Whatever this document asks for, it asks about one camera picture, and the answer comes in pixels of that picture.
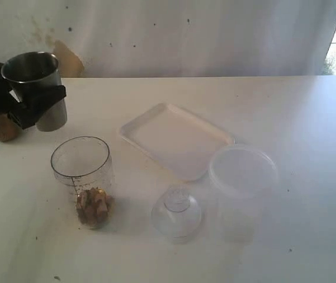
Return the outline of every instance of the white plastic tray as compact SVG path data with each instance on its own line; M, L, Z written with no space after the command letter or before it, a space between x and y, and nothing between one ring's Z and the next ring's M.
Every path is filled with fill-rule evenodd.
M230 134L172 104L160 103L120 129L120 136L182 180L196 180Z

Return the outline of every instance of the metal cup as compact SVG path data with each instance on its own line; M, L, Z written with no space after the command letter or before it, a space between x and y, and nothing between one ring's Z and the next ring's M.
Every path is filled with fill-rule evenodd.
M61 85L58 59L48 52L28 52L9 59L1 70L20 101L33 96L34 91ZM54 104L36 123L40 131L54 131L67 122L64 100Z

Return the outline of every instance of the round plastic container lid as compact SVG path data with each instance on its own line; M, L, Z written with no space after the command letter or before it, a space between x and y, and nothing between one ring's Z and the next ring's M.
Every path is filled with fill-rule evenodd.
M231 198L255 197L278 182L276 166L266 153L244 144L215 153L209 174L216 187Z
M200 225L197 200L181 186L172 186L156 202L151 212L153 226L170 239L192 234Z

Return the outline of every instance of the white table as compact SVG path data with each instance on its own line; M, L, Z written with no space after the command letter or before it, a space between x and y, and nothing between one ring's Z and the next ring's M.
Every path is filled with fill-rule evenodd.
M85 78L63 80L68 123L0 143L0 282L336 282L336 77ZM205 221L184 245L150 224L156 199L180 183L117 129L162 101L252 144L277 163L281 185L252 242L225 242L206 175L188 183ZM78 229L50 155L63 141L107 141L117 213Z

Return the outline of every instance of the white curtain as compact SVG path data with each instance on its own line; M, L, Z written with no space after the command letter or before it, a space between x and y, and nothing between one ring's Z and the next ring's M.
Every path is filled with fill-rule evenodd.
M336 0L0 0L0 61L57 54L63 77L318 74Z

